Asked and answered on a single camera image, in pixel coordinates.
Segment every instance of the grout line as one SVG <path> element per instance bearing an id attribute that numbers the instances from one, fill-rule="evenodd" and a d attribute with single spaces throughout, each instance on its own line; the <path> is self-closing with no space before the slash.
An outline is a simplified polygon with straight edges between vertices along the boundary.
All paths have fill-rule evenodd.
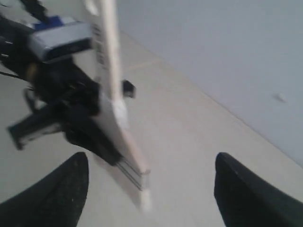
<path id="1" fill-rule="evenodd" d="M 140 68 L 143 68 L 145 66 L 153 65 L 153 64 L 156 64 L 156 63 L 161 62 L 161 61 L 162 60 L 160 58 L 157 58 L 157 59 L 154 59 L 152 61 L 147 61 L 147 62 L 144 62 L 144 63 L 141 63 L 141 64 L 133 65 L 133 66 L 130 66 L 130 67 L 127 67 L 126 69 L 124 69 L 124 72 L 129 72 L 129 71 L 132 71 L 132 70 L 140 69 Z"/>

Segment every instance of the tiled floor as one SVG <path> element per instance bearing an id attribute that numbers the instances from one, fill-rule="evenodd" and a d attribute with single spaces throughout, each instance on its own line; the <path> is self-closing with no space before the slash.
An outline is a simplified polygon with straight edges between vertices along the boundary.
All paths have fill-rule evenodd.
<path id="1" fill-rule="evenodd" d="M 140 213 L 87 152 L 90 185 L 78 226 L 223 227 L 213 196 L 218 152 L 232 154 L 303 201 L 303 170 L 298 165 L 127 35 L 121 35 L 121 43 L 125 77 L 137 87 L 137 98 L 127 100 L 130 125 L 152 167 L 154 209 L 147 216 Z M 93 55 L 84 55 L 83 65 L 89 65 Z M 25 86 L 0 77 L 0 201 L 81 150 L 57 134 L 16 151 L 5 129 L 29 114 L 21 96 Z"/>

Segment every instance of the white wall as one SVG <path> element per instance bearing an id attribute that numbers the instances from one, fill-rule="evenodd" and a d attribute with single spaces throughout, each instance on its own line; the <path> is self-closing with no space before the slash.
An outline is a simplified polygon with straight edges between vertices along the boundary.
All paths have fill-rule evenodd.
<path id="1" fill-rule="evenodd" d="M 303 166 L 302 0 L 118 0 L 118 8 L 123 31 Z"/>

